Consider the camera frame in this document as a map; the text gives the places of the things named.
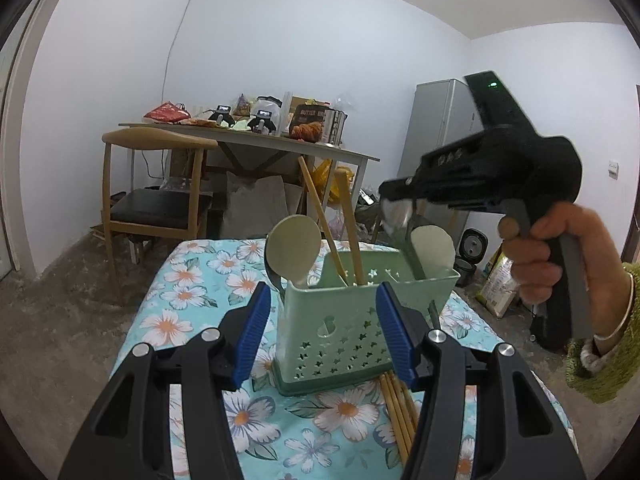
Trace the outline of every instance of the green sleeve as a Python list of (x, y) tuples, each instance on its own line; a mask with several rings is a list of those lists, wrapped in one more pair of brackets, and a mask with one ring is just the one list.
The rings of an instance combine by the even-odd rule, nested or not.
[(591, 374), (580, 362), (584, 341), (571, 341), (568, 348), (567, 384), (597, 404), (614, 399), (640, 368), (640, 264), (624, 264), (624, 267), (634, 277), (636, 293), (625, 333), (609, 363), (598, 374)]

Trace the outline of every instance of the blue gripper pad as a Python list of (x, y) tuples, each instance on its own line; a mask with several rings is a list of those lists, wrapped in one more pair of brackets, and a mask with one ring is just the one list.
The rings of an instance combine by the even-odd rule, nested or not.
[(404, 328), (398, 307), (403, 308), (391, 285), (381, 283), (376, 291), (376, 311), (380, 328), (385, 336), (386, 346), (396, 374), (409, 389), (412, 389), (416, 387), (418, 380), (414, 367), (415, 348)]
[(258, 352), (264, 327), (271, 312), (271, 289), (266, 283), (260, 282), (245, 307), (249, 314), (238, 337), (235, 351), (235, 367), (231, 380), (239, 388), (249, 378), (254, 366), (255, 355)]

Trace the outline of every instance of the gray refrigerator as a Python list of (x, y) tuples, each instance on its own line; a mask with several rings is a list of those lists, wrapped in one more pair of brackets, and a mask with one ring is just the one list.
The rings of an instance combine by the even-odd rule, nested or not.
[[(415, 89), (398, 178), (412, 176), (425, 153), (481, 130), (482, 122), (471, 92), (462, 81), (449, 79), (419, 84)], [(458, 247), (468, 213), (426, 201), (418, 203), (418, 213), (424, 217), (425, 224), (435, 224), (447, 231)]]

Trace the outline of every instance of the table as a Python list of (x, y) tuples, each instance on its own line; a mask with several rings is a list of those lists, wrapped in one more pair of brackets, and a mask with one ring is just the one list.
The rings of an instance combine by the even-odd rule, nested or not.
[[(337, 242), (338, 249), (348, 242)], [(360, 244), (361, 250), (393, 250)], [(326, 241), (308, 276), (318, 282)], [(264, 240), (182, 242), (158, 271), (127, 333), (114, 370), (144, 341), (156, 349), (183, 345), (224, 313), (245, 305), (259, 281), (267, 283)], [(283, 397), (273, 387), (278, 297), (271, 291), (271, 316), (251, 378), (237, 392), (225, 393), (225, 407), (246, 480), (398, 480), (400, 458), (377, 381), (330, 392)], [(440, 316), (443, 330), (464, 346), (490, 351), (501, 339), (455, 292)], [(553, 394), (540, 383), (575, 444), (574, 432)], [(418, 411), (422, 394), (413, 394)], [(340, 415), (338, 405), (350, 404)], [(177, 478), (188, 478), (180, 386), (170, 394), (172, 459)], [(457, 479), (470, 477), (476, 434), (476, 388), (465, 396)]]
[[(338, 162), (346, 162), (347, 164), (353, 164), (358, 167), (356, 175), (353, 181), (353, 189), (351, 190), (351, 205), (355, 209), (356, 202), (358, 201), (358, 195), (362, 188), (364, 180), (364, 173), (367, 170), (367, 163), (370, 160), (379, 162), (380, 159), (375, 156), (364, 155), (363, 153), (350, 152), (349, 150), (343, 150), (336, 148), (335, 146), (329, 146), (320, 142), (303, 142), (300, 140), (288, 139), (287, 137), (277, 137), (269, 135), (254, 134), (253, 132), (240, 132), (237, 130), (231, 130), (229, 128), (209, 128), (208, 126), (189, 126), (186, 124), (154, 124), (154, 123), (121, 123), (119, 126), (146, 126), (151, 128), (160, 128), (169, 132), (176, 132), (178, 134), (189, 135), (194, 137), (205, 137), (207, 139), (214, 139), (220, 144), (220, 148), (225, 152), (225, 155), (230, 159), (230, 152), (226, 147), (226, 144), (242, 144), (245, 146), (257, 146), (259, 148), (269, 148), (271, 150), (279, 150), (285, 153), (299, 153), (301, 155), (318, 156), (321, 158), (328, 158), (332, 161), (328, 182), (331, 182), (334, 177), (335, 167)], [(266, 170), (271, 164), (274, 164), (279, 157), (271, 157), (259, 168)], [(322, 197), (322, 206), (325, 207), (329, 198), (330, 186), (326, 186), (324, 196)]]

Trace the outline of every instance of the chair backrest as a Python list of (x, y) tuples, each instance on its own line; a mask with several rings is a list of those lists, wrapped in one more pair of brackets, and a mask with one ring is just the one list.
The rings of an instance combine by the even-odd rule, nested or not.
[(218, 143), (212, 139), (176, 134), (161, 128), (136, 126), (106, 133), (104, 142), (104, 162), (102, 166), (102, 211), (103, 221), (110, 220), (111, 211), (111, 145), (131, 150), (195, 150), (191, 187), (189, 192), (188, 232), (196, 236), (198, 228), (198, 202), (200, 199), (200, 171), (204, 150), (213, 150)]

